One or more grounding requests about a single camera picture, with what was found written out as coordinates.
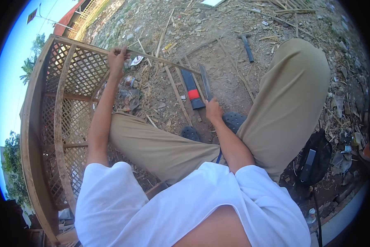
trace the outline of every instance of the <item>red tape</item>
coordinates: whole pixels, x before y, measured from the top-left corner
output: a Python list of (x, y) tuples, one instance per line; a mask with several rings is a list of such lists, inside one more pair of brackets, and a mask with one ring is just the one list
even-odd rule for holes
[(188, 96), (189, 96), (189, 100), (194, 100), (200, 97), (197, 89), (188, 91)]

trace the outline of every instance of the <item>sky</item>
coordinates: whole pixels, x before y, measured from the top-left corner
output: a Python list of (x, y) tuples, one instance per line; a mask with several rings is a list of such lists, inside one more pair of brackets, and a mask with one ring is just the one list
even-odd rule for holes
[[(10, 131), (20, 133), (19, 112), (24, 102), (28, 84), (23, 85), (20, 76), (24, 75), (21, 67), (26, 58), (31, 57), (32, 42), (37, 34), (45, 33), (45, 38), (53, 33), (52, 22), (35, 17), (29, 24), (28, 15), (41, 3), (41, 16), (59, 21), (78, 1), (73, 0), (31, 0), (15, 22), (0, 55), (0, 146), (5, 145)], [(4, 174), (1, 168), (0, 188), (6, 192)]]

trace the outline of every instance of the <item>khaki pants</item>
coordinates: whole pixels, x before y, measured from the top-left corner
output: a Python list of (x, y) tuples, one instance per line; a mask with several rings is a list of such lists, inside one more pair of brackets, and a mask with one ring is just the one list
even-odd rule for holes
[[(325, 54), (309, 42), (292, 39), (277, 49), (237, 132), (272, 180), (279, 181), (314, 131), (329, 81)], [(173, 135), (124, 113), (112, 116), (109, 140), (134, 164), (170, 184), (219, 155), (219, 145)]]

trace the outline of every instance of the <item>utility pole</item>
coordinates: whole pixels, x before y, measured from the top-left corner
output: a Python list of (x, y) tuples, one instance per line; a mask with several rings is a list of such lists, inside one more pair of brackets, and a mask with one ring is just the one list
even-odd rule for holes
[(43, 19), (45, 19), (45, 20), (47, 20), (47, 21), (54, 22), (54, 23), (59, 24), (59, 25), (61, 25), (61, 26), (63, 26), (63, 27), (67, 27), (68, 29), (73, 30), (73, 29), (72, 29), (71, 27), (69, 27), (69, 26), (65, 26), (64, 24), (61, 24), (61, 23), (59, 23), (59, 22), (57, 22), (57, 21), (50, 20), (50, 19), (48, 19), (48, 18), (45, 18), (45, 17), (41, 16), (41, 4), (39, 4), (39, 15), (37, 15), (37, 9), (35, 9), (33, 12), (31, 12), (31, 14), (29, 14), (29, 15), (28, 15), (28, 18), (27, 18), (27, 24), (28, 24), (29, 22), (31, 22), (31, 21), (32, 21), (32, 19), (34, 19), (34, 17), (41, 17), (41, 18), (43, 18)]

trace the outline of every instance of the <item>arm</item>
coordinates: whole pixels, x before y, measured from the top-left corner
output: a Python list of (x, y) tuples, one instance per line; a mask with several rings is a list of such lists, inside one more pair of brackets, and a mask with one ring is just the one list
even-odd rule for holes
[(217, 99), (214, 98), (211, 102), (206, 100), (205, 109), (207, 118), (217, 131), (222, 154), (229, 165), (229, 170), (236, 174), (241, 167), (255, 165), (251, 151), (223, 122), (222, 107), (219, 106)]
[(98, 103), (89, 128), (88, 142), (89, 153), (86, 165), (91, 163), (100, 163), (108, 166), (107, 144), (109, 128), (111, 126), (112, 106), (115, 95), (118, 92), (118, 83), (123, 77), (123, 64), (129, 59), (130, 54), (126, 52), (127, 47), (113, 48), (108, 53), (108, 65), (110, 75), (107, 85)]

